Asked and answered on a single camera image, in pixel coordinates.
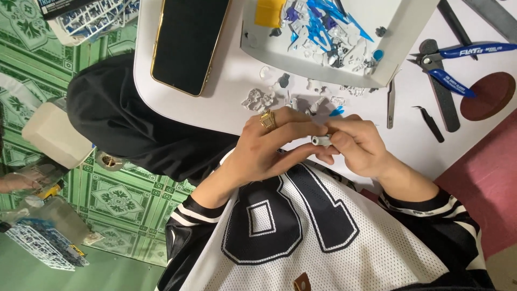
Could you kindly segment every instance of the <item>white mesh jersey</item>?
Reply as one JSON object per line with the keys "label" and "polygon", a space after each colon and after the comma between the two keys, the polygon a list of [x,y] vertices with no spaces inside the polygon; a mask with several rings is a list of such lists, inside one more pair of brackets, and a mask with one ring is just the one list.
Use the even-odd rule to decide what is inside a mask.
{"label": "white mesh jersey", "polygon": [[388,291],[443,281],[451,272],[437,250],[449,242],[431,250],[391,212],[422,221],[423,229],[430,224],[429,241],[443,232],[430,221],[456,226],[469,245],[460,269],[484,271],[479,226],[445,191],[422,203],[383,195],[380,204],[385,209],[303,164],[241,187],[219,209],[189,198],[167,224],[170,261],[157,289],[292,290],[304,272],[312,290]]}

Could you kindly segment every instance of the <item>hand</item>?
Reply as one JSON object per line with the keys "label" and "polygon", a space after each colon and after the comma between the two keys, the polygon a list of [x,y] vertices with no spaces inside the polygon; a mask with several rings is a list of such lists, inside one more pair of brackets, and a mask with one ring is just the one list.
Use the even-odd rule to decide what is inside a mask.
{"label": "hand", "polygon": [[377,128],[371,121],[363,121],[356,114],[325,123],[333,147],[345,157],[350,171],[363,177],[378,178],[399,162],[386,150]]}
{"label": "hand", "polygon": [[327,134],[328,128],[313,123],[309,116],[289,107],[273,110],[273,114],[277,129],[268,132],[260,123],[261,116],[252,116],[242,129],[235,150],[221,166],[237,185],[283,174],[312,154],[332,165],[332,154],[339,154],[334,148],[325,149],[311,143],[279,153],[277,150],[287,143],[306,136]]}

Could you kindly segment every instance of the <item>phone screen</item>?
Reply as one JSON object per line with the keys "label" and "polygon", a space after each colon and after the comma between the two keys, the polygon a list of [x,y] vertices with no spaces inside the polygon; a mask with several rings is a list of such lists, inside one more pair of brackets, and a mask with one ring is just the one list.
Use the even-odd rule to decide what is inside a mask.
{"label": "phone screen", "polygon": [[164,0],[151,75],[199,96],[230,0]]}

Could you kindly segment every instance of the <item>black number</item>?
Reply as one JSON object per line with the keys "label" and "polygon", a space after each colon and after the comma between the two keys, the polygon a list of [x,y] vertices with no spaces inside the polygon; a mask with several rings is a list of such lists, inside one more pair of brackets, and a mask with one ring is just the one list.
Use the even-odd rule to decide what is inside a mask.
{"label": "black number", "polygon": [[[221,246],[234,263],[260,265],[287,257],[301,242],[300,217],[291,200],[280,192],[282,186],[282,179],[273,177],[239,190]],[[256,221],[254,213],[260,213],[262,221]]]}
{"label": "black number", "polygon": [[302,195],[322,252],[346,248],[359,228],[342,200],[334,200],[321,180],[303,164],[292,167],[287,177]]}
{"label": "black number", "polygon": [[[286,176],[305,203],[322,252],[346,248],[359,228],[343,201],[334,200],[305,165],[294,166]],[[260,265],[287,257],[302,241],[300,218],[291,200],[282,194],[283,184],[279,176],[239,190],[221,245],[222,252],[234,263]]]}

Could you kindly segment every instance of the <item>gold phone case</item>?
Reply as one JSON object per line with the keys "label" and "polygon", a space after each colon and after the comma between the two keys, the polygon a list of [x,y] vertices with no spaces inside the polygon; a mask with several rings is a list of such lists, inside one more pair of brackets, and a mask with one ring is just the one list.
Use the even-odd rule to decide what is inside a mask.
{"label": "gold phone case", "polygon": [[216,43],[214,44],[214,47],[212,48],[212,56],[210,57],[210,63],[208,63],[208,69],[206,70],[206,74],[205,74],[205,80],[203,81],[203,85],[201,86],[201,91],[199,94],[197,95],[192,95],[188,92],[185,92],[179,88],[176,88],[172,85],[169,85],[169,84],[166,84],[160,80],[157,80],[155,78],[155,76],[153,76],[153,68],[155,66],[155,56],[156,56],[156,47],[158,46],[158,42],[159,42],[159,37],[160,37],[160,29],[161,29],[161,25],[162,25],[162,19],[163,19],[163,8],[165,7],[165,1],[167,0],[163,0],[162,1],[162,8],[161,8],[161,12],[160,12],[160,23],[158,23],[158,32],[156,33],[156,39],[155,39],[155,44],[153,46],[153,60],[151,61],[151,77],[153,78],[153,80],[159,82],[159,83],[162,83],[166,86],[169,86],[171,88],[174,88],[180,92],[183,92],[187,95],[190,95],[192,97],[199,97],[201,95],[201,93],[203,92],[203,90],[205,89],[205,85],[206,83],[208,82],[208,78],[210,77],[210,72],[212,71],[212,61],[214,60],[214,54],[216,53],[216,48],[217,48],[217,43],[219,42],[219,37],[221,36],[221,32],[223,30],[223,27],[224,27],[224,23],[226,22],[226,16],[228,15],[228,10],[230,9],[230,6],[232,4],[232,0],[229,0],[228,1],[228,5],[226,7],[226,11],[224,12],[224,17],[223,17],[223,22],[221,24],[221,28],[219,29],[219,33],[217,34],[217,39],[216,39]]}

